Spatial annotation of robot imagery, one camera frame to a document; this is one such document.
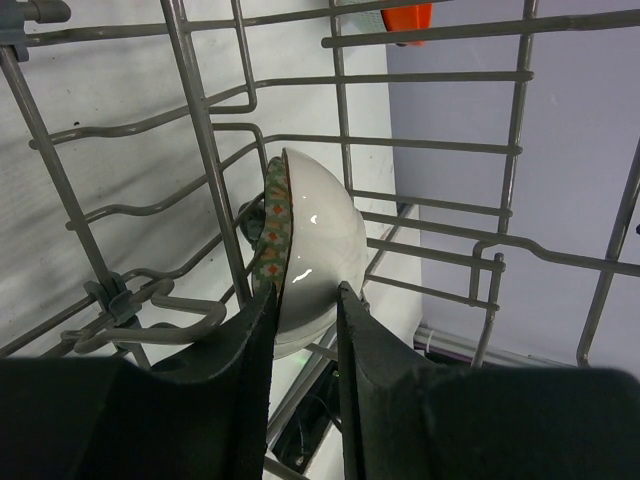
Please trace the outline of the grey wire dish rack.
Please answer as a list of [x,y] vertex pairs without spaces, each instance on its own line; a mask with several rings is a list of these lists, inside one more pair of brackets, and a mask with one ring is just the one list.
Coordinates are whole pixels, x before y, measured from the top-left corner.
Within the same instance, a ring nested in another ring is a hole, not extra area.
[[[637,8],[350,33],[411,1],[5,1],[1,363],[114,357],[148,370],[211,334],[251,286],[264,182],[283,149],[323,165],[364,220],[358,295],[442,366],[603,369],[588,358],[639,192],[606,252],[515,235],[531,47],[628,32]],[[273,359],[262,477],[344,472],[337,319]]]

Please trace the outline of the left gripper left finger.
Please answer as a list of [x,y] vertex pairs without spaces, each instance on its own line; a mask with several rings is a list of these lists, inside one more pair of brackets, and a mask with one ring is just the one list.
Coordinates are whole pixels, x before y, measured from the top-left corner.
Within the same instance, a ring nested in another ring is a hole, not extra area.
[[148,370],[114,357],[1,363],[5,479],[258,479],[278,299]]

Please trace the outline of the small orange bowl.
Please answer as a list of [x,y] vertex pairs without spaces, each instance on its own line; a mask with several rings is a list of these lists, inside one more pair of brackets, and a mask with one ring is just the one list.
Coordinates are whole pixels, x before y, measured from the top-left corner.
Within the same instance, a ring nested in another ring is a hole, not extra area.
[[420,3],[382,11],[382,18],[388,32],[429,29],[432,15],[433,5],[431,3]]

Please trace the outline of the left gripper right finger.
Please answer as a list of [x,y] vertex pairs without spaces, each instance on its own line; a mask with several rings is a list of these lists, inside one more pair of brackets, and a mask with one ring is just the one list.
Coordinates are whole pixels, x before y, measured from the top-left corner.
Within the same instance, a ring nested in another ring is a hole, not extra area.
[[639,383],[613,369],[429,361],[338,294],[349,479],[635,479]]

